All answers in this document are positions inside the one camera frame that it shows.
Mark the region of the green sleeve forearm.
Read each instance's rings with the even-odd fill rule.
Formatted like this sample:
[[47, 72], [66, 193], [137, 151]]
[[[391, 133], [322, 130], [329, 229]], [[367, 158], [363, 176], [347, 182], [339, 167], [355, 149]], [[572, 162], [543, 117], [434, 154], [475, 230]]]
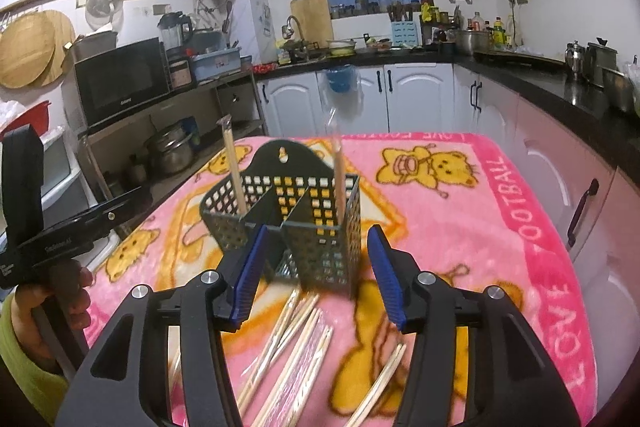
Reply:
[[1, 407], [26, 426], [52, 426], [68, 390], [66, 379], [39, 367], [14, 332], [9, 295], [1, 312]]

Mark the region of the left hand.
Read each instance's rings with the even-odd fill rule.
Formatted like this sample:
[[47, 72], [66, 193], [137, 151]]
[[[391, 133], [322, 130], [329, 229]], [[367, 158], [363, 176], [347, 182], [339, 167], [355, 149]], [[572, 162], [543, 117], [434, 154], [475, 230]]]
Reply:
[[87, 288], [94, 282], [93, 273], [79, 265], [76, 293], [61, 305], [53, 289], [46, 285], [22, 284], [14, 291], [10, 303], [10, 322], [21, 349], [29, 360], [46, 372], [55, 373], [58, 362], [36, 319], [37, 310], [49, 321], [46, 312], [52, 311], [56, 319], [65, 319], [72, 331], [83, 332], [91, 325], [89, 307], [91, 299]]

